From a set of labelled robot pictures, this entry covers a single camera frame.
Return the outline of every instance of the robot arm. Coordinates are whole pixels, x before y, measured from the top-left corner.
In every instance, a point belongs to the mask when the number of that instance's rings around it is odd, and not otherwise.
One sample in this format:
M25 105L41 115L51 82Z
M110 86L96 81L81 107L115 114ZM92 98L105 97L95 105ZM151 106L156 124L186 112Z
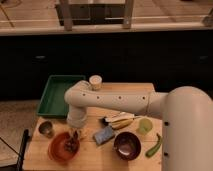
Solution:
M89 106L162 117L162 171L213 170L213 103L197 88L180 87L168 94L93 92L81 81L65 93L65 101L67 122L76 128L84 126Z
M69 104L67 121L72 127L82 128L86 122L86 107L101 107L161 118L162 102L166 94L92 91L90 83L80 81L65 93L65 101Z

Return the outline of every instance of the plastic tray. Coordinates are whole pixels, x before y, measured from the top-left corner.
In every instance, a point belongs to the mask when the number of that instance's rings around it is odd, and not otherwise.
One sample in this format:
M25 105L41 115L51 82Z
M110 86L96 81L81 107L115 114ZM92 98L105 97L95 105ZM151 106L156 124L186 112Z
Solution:
M65 118L69 106L64 101L64 93L80 80L85 80L85 76L51 75L42 94L37 115L49 118Z

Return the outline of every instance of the red bowl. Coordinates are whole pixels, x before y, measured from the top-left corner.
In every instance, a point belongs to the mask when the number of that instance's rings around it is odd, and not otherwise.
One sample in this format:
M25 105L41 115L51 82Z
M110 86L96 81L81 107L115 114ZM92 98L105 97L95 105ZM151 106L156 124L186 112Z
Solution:
M70 135L68 132L63 132L56 135L48 148L48 155L50 159L61 164L66 164L75 156L79 150L80 143L77 141L77 150L75 152L70 152L65 148L65 144L69 139Z

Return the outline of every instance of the cabinet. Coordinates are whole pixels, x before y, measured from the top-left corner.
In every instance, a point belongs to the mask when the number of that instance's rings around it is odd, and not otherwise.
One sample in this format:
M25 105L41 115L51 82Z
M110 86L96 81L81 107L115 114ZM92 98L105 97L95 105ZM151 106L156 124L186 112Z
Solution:
M40 98L51 74L210 90L212 37L211 30L0 37L0 99Z

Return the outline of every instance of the green pepper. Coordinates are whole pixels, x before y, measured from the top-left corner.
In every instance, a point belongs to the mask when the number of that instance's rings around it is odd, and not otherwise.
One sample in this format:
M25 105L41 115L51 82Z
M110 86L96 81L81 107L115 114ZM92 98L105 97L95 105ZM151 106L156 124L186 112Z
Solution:
M161 144L162 144L162 137L157 133L157 137L158 137L158 141L156 143L155 146L153 146L152 148L150 148L147 152L146 152L146 157L150 158L152 157L160 148Z

